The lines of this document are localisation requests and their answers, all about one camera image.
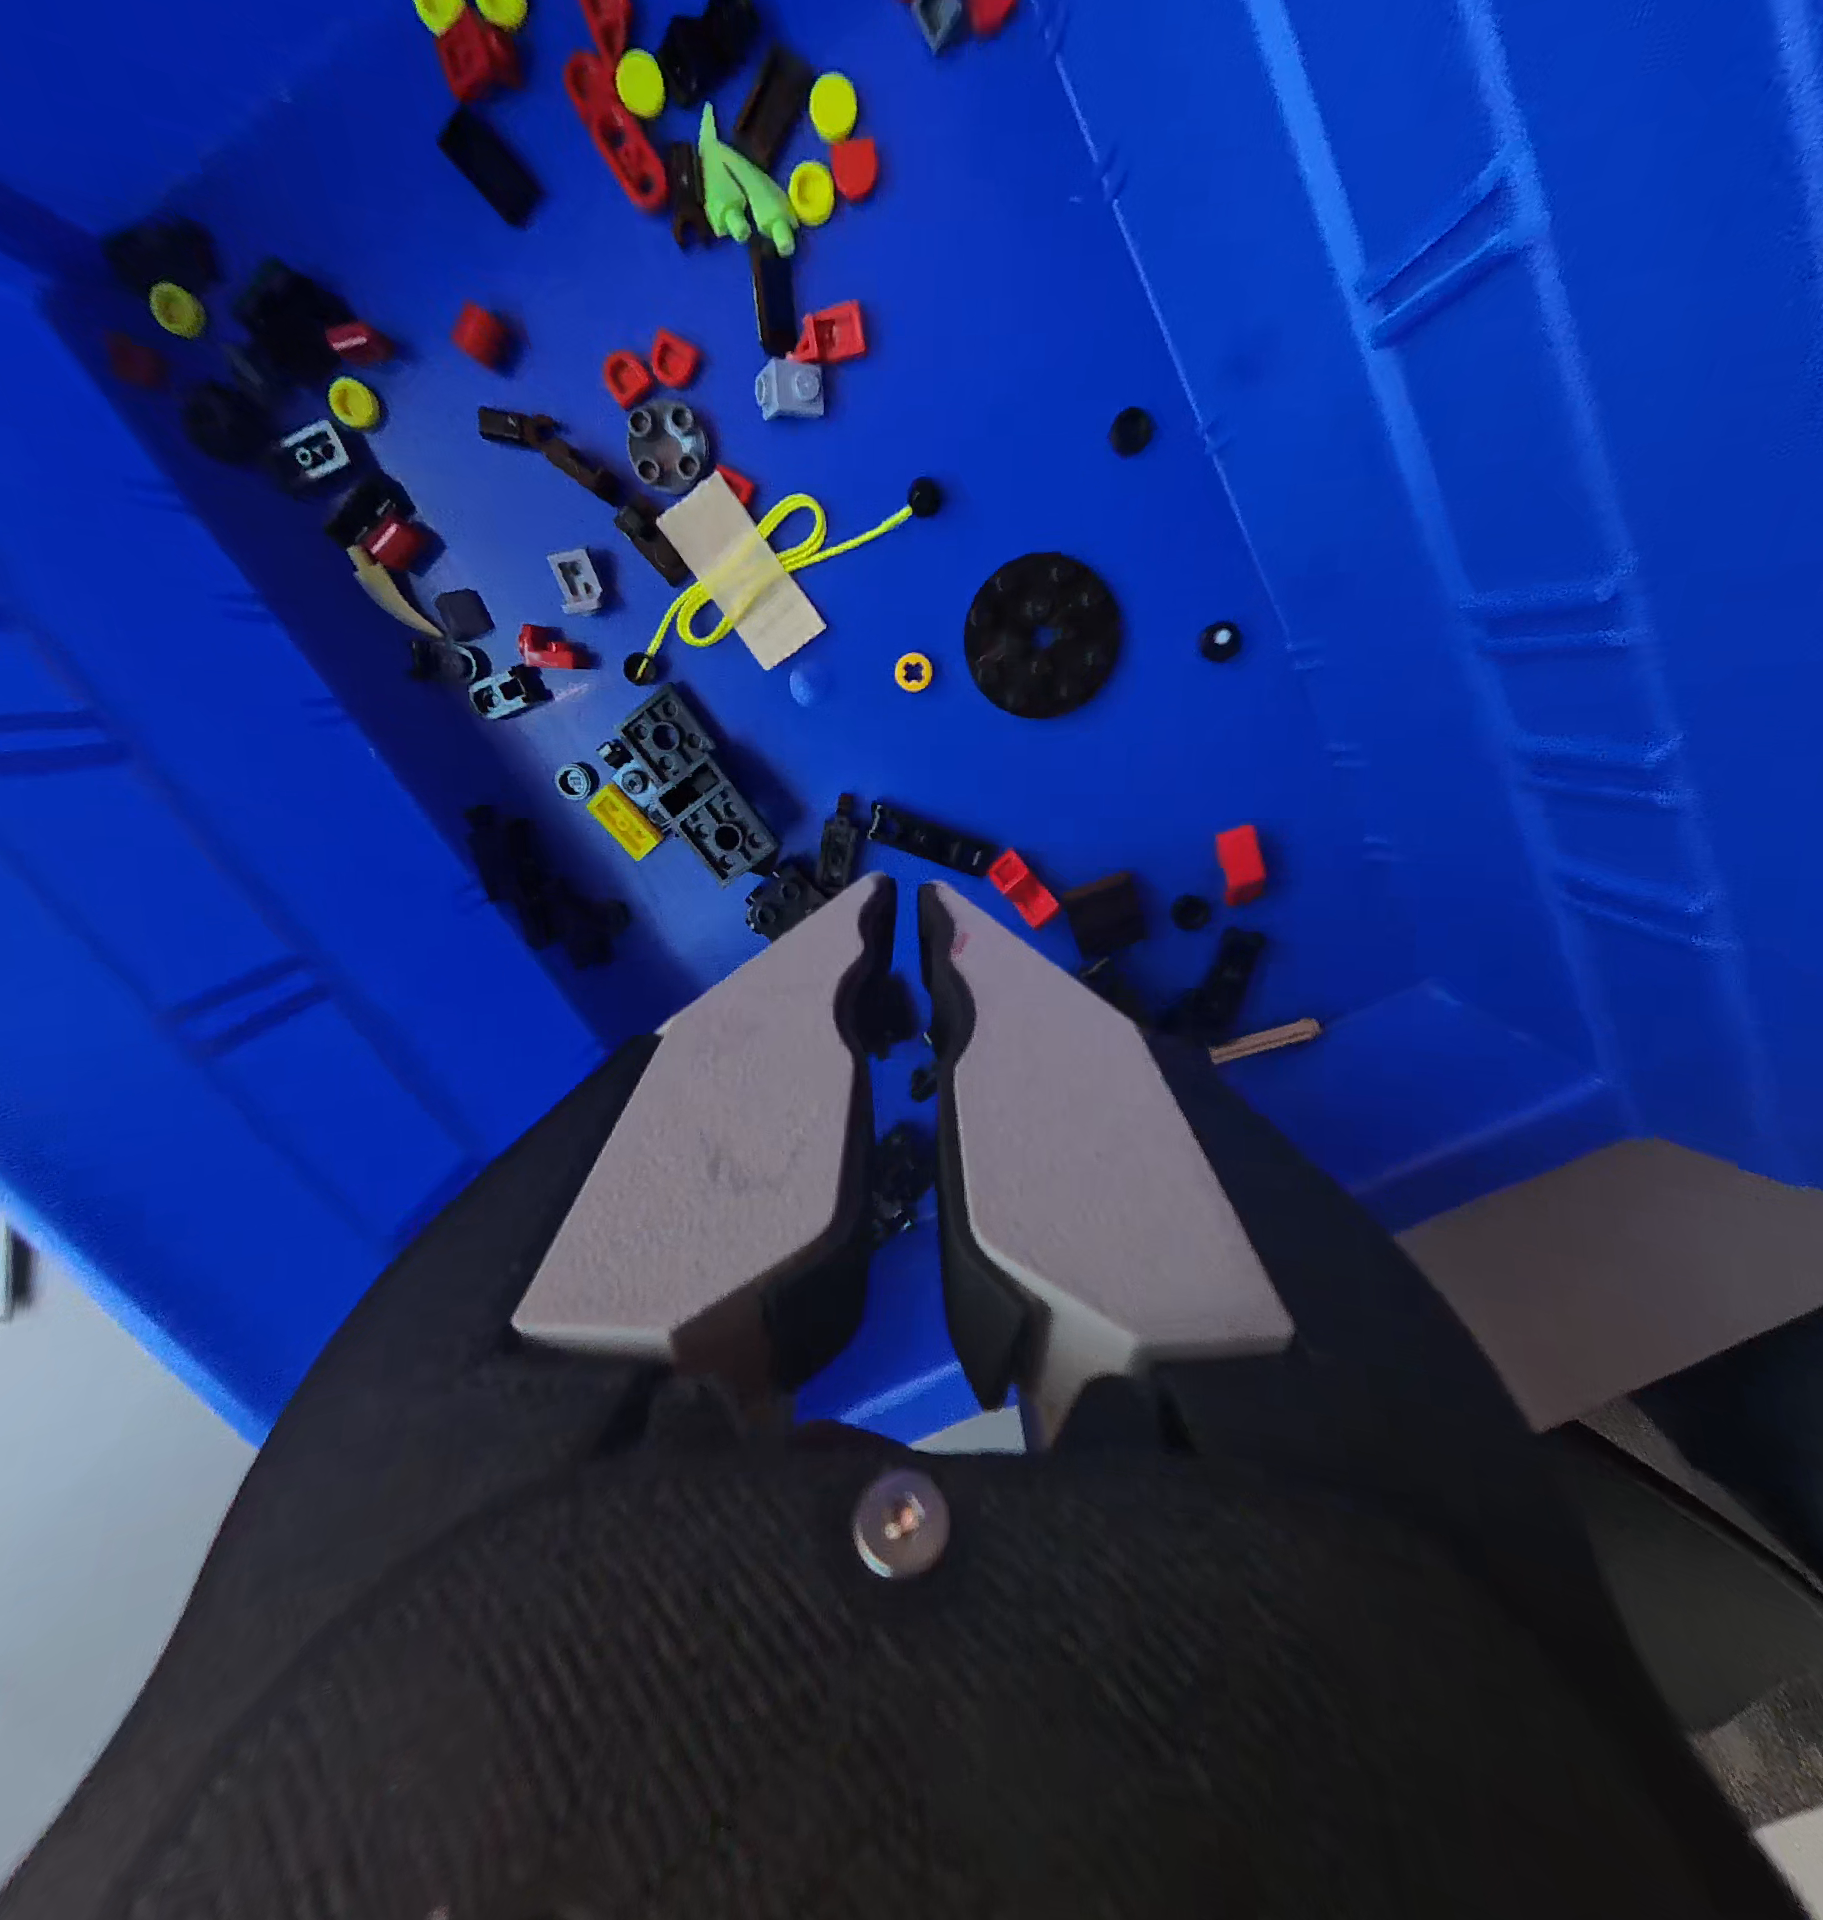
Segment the blue plastic bin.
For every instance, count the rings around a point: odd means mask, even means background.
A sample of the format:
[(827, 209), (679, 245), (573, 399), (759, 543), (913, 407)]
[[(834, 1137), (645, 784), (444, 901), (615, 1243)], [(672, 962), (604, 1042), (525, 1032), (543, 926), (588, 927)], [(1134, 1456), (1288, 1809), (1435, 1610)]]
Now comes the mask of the blue plastic bin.
[[(372, 995), (457, 935), (587, 1039), (186, 461), (445, 638), (318, 488), (404, 339), (171, 209), (346, 31), (194, 6), (0, 5), (0, 1205), (260, 1437), (632, 1032), (492, 1137)], [(1354, 999), (1231, 1082), (1397, 1227), (1613, 1141), (1823, 1188), (1823, 5), (882, 6), (1061, 88), (1307, 723)]]

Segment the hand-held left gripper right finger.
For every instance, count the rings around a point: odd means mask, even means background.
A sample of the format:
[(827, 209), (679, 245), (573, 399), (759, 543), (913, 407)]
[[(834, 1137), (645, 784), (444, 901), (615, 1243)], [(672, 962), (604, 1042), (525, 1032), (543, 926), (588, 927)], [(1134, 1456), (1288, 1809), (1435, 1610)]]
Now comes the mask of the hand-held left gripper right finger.
[(947, 1329), (1043, 1450), (1099, 1381), (1295, 1329), (1138, 1023), (947, 882), (919, 889)]

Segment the tan paper card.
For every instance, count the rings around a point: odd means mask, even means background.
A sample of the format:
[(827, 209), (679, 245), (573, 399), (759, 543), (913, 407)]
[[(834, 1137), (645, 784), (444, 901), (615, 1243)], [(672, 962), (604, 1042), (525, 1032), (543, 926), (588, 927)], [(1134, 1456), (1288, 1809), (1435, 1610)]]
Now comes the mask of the tan paper card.
[(659, 637), (688, 650), (738, 641), (763, 670), (789, 665), (827, 633), (797, 581), (797, 566), (747, 505), (713, 473), (657, 521), (691, 581), (669, 608)]

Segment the pile of small lego pieces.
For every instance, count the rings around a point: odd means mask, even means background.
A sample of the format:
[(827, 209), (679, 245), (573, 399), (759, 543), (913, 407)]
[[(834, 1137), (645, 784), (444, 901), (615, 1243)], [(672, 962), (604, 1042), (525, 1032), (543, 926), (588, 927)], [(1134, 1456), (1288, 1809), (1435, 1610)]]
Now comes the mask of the pile of small lego pieces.
[[(609, 1046), (713, 986), (858, 862), (944, 879), (1119, 1010), (1194, 1044), (1288, 1016), (1335, 1031), (1324, 803), (1277, 693), (1257, 577), (1071, 124), (1023, 46), (928, 59), (882, 5), (782, 5), (779, 50), (853, 59), (882, 188), (763, 243), (674, 254), (621, 209), (568, 103), (587, 77), (540, 5), (540, 77), (445, 98), (402, 5), (200, 5), (192, 25), (345, 28), (181, 185), (239, 267), (276, 254), (404, 339), (377, 451), (321, 483), (357, 557), (444, 641), (352, 610), (269, 496), (225, 501), (327, 689), (461, 841), (452, 919), (533, 969), (411, 935), (381, 1002), (482, 1053), (508, 1137)], [(659, 516), (720, 473), (827, 633), (775, 670), (659, 637), (691, 577)], [(964, 663), (999, 564), (1088, 564), (1113, 676), (1029, 723)]]

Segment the black round lego plate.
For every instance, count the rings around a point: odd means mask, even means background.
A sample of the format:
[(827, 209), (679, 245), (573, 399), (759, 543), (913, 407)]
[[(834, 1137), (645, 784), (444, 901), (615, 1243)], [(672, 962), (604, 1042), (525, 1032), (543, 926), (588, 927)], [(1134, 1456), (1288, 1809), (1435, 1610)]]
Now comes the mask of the black round lego plate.
[(1109, 683), (1123, 612), (1109, 586), (1056, 550), (999, 564), (964, 616), (964, 663), (1001, 711), (1050, 723)]

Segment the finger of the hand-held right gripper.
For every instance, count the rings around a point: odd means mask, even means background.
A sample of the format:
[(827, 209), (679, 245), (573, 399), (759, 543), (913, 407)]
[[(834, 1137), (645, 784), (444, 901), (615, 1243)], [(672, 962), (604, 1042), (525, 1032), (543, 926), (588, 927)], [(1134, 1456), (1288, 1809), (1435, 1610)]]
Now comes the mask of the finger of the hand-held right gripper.
[(1622, 1141), (1399, 1233), (1534, 1431), (1823, 1307), (1823, 1190)]

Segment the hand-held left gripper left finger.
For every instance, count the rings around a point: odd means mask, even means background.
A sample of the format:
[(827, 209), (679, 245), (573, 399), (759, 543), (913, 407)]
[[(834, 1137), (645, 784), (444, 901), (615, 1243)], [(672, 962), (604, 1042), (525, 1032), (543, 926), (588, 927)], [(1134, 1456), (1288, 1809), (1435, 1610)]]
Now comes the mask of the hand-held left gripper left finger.
[(898, 893), (862, 877), (656, 1038), (514, 1309), (528, 1342), (791, 1396), (868, 1303), (873, 1091), (862, 1002)]

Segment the lime green claw part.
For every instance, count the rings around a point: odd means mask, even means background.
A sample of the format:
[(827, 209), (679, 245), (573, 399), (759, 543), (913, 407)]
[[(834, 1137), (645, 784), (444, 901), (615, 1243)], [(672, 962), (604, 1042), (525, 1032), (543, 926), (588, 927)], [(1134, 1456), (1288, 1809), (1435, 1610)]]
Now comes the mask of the lime green claw part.
[(700, 117), (698, 158), (712, 231), (743, 247), (763, 243), (779, 259), (791, 259), (798, 231), (793, 201), (751, 158), (720, 137), (708, 103)]

